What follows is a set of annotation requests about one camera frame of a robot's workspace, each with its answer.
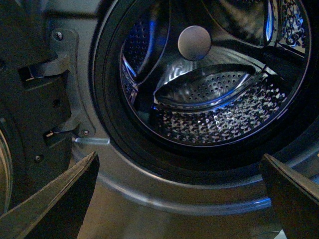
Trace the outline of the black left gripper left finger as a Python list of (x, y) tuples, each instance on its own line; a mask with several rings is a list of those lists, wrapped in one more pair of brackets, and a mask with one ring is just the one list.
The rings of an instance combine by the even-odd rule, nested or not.
[(91, 152), (0, 218), (2, 239), (75, 239), (92, 200), (100, 162)]

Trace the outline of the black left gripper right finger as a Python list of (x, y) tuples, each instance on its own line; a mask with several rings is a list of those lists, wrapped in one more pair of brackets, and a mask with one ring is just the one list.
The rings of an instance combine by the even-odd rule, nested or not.
[(269, 154), (260, 162), (267, 195), (288, 239), (319, 237), (319, 185)]

